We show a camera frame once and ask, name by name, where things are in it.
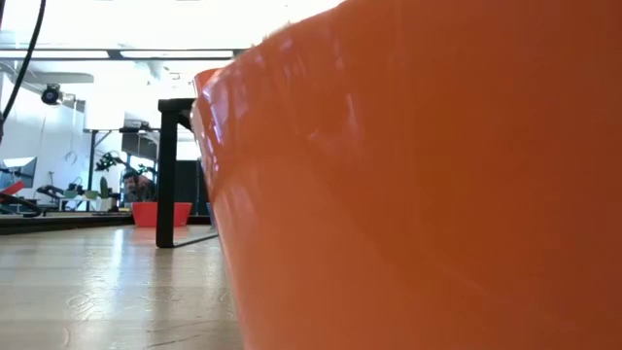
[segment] ceiling light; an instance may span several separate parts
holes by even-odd
[[[0,50],[0,57],[22,59],[26,57],[26,50]],[[40,50],[32,53],[33,58],[108,58],[105,51],[50,51]]]
[[[201,51],[201,50],[171,50],[171,51],[121,51],[126,58],[233,58],[233,51]]]
[[[7,167],[22,167],[32,161],[34,158],[35,157],[4,159],[4,165]]]

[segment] orange container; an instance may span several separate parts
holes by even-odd
[[[618,0],[348,0],[192,121],[254,350],[622,349]]]
[[[188,223],[188,217],[192,210],[192,203],[175,203],[173,225],[182,227]],[[154,228],[157,226],[157,202],[132,203],[132,215],[134,224],[139,228]]]

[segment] black table leg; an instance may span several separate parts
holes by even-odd
[[[181,110],[176,100],[159,101],[162,113],[159,134],[159,156],[157,176],[157,227],[155,245],[158,248],[179,248],[192,243],[216,238],[218,234],[207,234],[198,238],[175,243],[173,217],[175,213],[175,164],[177,162],[177,124]]]

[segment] black stand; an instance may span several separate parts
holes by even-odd
[[[190,126],[184,112],[192,108],[193,98],[159,100],[157,108],[162,114],[157,160],[157,227],[155,245],[158,248],[179,248],[192,243],[216,238],[209,234],[187,241],[174,242],[173,216],[175,213],[175,163],[177,161],[177,125]]]

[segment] red object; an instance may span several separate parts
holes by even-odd
[[[175,203],[173,225],[185,226],[192,209],[192,203]],[[157,202],[132,203],[134,224],[140,228],[154,228],[157,225]]]

